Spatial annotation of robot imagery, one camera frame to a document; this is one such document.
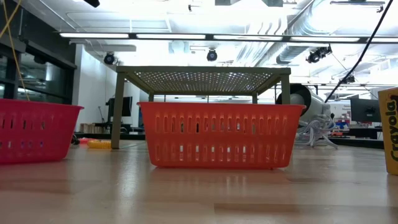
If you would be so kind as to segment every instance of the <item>orange plastic basket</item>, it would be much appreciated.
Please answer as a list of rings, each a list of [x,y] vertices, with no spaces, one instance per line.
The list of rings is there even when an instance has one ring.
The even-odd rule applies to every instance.
[[[303,106],[139,103],[150,161],[162,167],[286,167]]]
[[[63,159],[81,109],[0,99],[0,165]]]

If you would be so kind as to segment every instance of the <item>ceiling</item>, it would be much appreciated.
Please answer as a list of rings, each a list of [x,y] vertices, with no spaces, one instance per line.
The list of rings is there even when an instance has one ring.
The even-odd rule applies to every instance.
[[[212,34],[283,34],[288,23],[310,1],[285,0],[296,4],[268,7],[262,0],[236,1],[230,6],[217,6],[216,0],[100,0],[93,8],[83,0],[26,0],[22,5],[28,11],[60,32],[153,32],[153,33],[212,33]],[[378,7],[334,6],[330,1],[315,0],[316,10],[292,23],[288,34],[296,34],[300,23],[310,24],[313,33],[325,35],[370,35],[381,13]],[[394,14],[398,3],[393,3],[378,35],[397,35],[398,23]],[[257,42],[205,42],[158,40],[92,40],[84,41],[86,50],[98,59],[107,51],[115,51],[125,65],[214,65],[214,66],[289,66],[293,82],[336,83],[351,68],[363,45],[333,44],[333,54],[318,63],[305,61],[309,50],[305,46],[289,64],[278,65],[277,53],[284,46]],[[218,60],[208,62],[209,49],[216,49]],[[362,64],[356,70],[360,83],[394,82],[379,80],[386,66],[394,59],[398,45],[372,45]]]

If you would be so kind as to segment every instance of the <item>wooden table surface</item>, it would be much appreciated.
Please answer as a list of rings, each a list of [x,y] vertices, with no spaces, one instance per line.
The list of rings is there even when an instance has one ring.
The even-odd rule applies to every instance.
[[[0,166],[0,223],[398,223],[384,151],[296,148],[286,169],[160,169],[144,141]]]

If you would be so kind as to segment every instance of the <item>perforated tabletop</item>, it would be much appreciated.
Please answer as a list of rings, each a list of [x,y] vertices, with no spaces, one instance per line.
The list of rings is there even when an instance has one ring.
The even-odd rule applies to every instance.
[[[247,67],[117,67],[118,73],[156,95],[261,94],[290,75],[289,68]]]

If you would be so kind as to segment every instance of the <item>yellow box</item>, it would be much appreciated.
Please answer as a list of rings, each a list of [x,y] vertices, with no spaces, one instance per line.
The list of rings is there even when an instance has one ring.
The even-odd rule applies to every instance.
[[[379,91],[386,167],[398,175],[398,88]]]

